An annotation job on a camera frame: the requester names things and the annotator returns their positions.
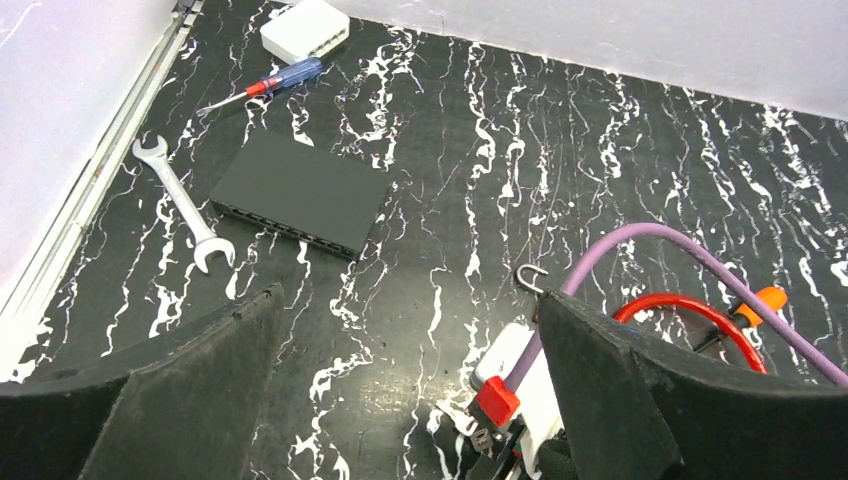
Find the silver open-end wrench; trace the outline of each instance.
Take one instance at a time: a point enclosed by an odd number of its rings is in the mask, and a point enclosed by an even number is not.
[[[156,172],[159,180],[165,185],[165,190],[168,191],[177,206],[177,210],[180,211],[188,224],[188,228],[191,229],[191,233],[194,235],[194,263],[201,272],[209,273],[209,269],[206,267],[206,257],[214,252],[221,252],[227,258],[227,263],[232,267],[236,258],[235,247],[229,240],[215,235],[215,232],[206,225],[200,211],[197,210],[191,197],[183,188],[180,179],[168,163],[168,144],[159,135],[156,136],[156,140],[159,143],[155,147],[142,148],[141,141],[136,139],[133,143],[133,155]]]

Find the silver hook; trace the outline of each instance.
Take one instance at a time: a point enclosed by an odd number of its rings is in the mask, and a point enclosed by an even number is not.
[[[537,267],[536,265],[531,265],[529,263],[525,263],[524,265],[519,265],[518,268],[515,269],[515,281],[518,282],[519,285],[530,290],[533,293],[544,293],[541,288],[537,287],[535,283],[530,283],[527,280],[524,280],[524,270],[531,270],[534,274],[538,275],[547,275],[548,272]]]

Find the marble tabletop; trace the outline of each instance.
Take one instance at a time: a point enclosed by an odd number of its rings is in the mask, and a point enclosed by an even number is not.
[[[786,289],[783,317],[845,367],[845,122],[360,20],[319,79],[193,115],[281,66],[259,27],[283,8],[205,5],[141,129],[167,139],[174,170],[235,244],[235,268],[218,257],[197,271],[174,204],[128,155],[20,379],[279,281],[288,335],[245,478],[454,478],[461,444],[434,403],[470,398],[475,361],[503,325],[528,322],[535,300],[513,268],[540,265],[550,275],[538,283],[558,286],[592,242],[637,221],[686,232],[755,289]],[[257,129],[393,176],[358,263],[215,215],[206,198]],[[578,297],[611,313],[654,291],[734,301],[647,239],[605,258]],[[674,315],[637,320],[690,341],[693,324]],[[774,374],[822,381],[768,328],[749,335]]]

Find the red connector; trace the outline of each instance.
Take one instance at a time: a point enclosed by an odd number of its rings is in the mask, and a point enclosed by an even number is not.
[[[495,426],[502,427],[515,415],[521,401],[504,387],[503,379],[496,375],[483,384],[477,394],[477,404]]]

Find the red cable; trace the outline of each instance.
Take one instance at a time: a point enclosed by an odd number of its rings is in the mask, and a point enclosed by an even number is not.
[[[742,354],[745,355],[745,360],[748,361],[748,365],[752,370],[760,373],[766,373],[766,366],[763,364],[760,354],[757,353],[757,350],[753,345],[751,345],[751,342],[745,338],[745,335],[742,335],[742,332],[739,331],[736,325],[734,325],[725,314],[695,298],[677,293],[651,293],[639,297],[621,307],[617,312],[615,312],[613,318],[621,323],[627,323],[633,315],[641,312],[642,310],[668,305],[685,308],[706,317],[708,320],[716,324],[716,326],[724,332],[725,335],[733,340],[733,343],[735,343],[736,346],[739,347],[739,350],[742,351]]]

